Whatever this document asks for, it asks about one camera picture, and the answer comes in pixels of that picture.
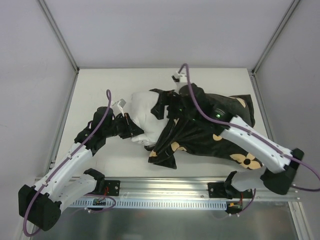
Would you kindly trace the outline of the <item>white pillow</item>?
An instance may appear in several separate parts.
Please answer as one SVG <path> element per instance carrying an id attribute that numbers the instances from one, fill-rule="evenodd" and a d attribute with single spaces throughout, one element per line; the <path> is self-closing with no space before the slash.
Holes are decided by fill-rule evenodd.
<path id="1" fill-rule="evenodd" d="M 169 121 L 166 116 L 163 119 L 157 119 L 151 113 L 152 108 L 158 102 L 159 96 L 157 92 L 153 91 L 135 92 L 131 95 L 127 112 L 131 120 L 144 131 L 144 133 L 132 137 L 132 142 L 144 146 L 154 146 L 157 143 Z"/>

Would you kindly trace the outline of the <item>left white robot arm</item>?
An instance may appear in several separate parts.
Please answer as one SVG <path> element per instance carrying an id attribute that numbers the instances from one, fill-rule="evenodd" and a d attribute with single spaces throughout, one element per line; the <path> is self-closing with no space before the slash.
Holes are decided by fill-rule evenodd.
<path id="1" fill-rule="evenodd" d="M 119 136 L 128 139 L 143 133 L 128 113 L 114 115 L 111 107 L 99 107 L 93 119 L 77 134 L 64 160 L 33 186 L 25 184 L 18 191 L 18 213 L 23 222 L 48 231 L 75 200 L 89 193 L 101 194 L 105 188 L 105 175 L 93 168 L 85 170 L 78 181 L 68 182 L 106 144 L 108 138 Z"/>

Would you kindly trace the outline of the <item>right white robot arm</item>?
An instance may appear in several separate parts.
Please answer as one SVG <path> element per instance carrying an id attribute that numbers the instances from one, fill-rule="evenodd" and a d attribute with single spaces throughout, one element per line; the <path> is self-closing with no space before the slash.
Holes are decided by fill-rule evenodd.
<path id="1" fill-rule="evenodd" d="M 217 138 L 226 145 L 216 147 L 219 158 L 231 158 L 247 171 L 233 171 L 225 180 L 223 187 L 217 189 L 220 195 L 232 199 L 248 189 L 266 187 L 278 195 L 286 195 L 291 187 L 304 152 L 296 148 L 289 150 L 276 145 L 268 138 L 258 134 L 239 114 L 234 114 L 225 105 L 214 100 L 210 94 L 195 84 L 182 85 L 175 90 L 179 107 L 174 111 L 179 123 L 188 134 L 196 130 L 196 136 L 206 135 L 209 146 L 218 143 Z"/>

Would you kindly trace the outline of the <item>black floral plush pillowcase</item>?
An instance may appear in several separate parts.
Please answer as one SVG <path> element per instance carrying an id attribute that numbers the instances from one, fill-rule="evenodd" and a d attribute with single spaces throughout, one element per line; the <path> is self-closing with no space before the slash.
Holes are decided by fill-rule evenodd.
<path id="1" fill-rule="evenodd" d="M 151 113 L 156 117 L 166 116 L 167 125 L 162 131 L 155 145 L 147 146 L 150 151 L 149 163 L 176 169 L 174 153 L 185 151 L 195 156 L 216 157 L 234 161 L 242 167 L 255 170 L 263 164 L 251 153 L 242 149 L 235 143 L 221 137 L 223 126 L 209 127 L 205 119 L 190 120 L 182 117 L 172 117 L 172 100 L 175 92 L 154 89 L 159 94 L 156 105 Z M 225 111 L 229 117 L 239 116 L 244 122 L 254 127 L 254 108 L 250 95 L 222 96 L 205 93 L 207 97 L 207 110 L 204 112 L 209 117 L 213 116 L 214 109 Z"/>

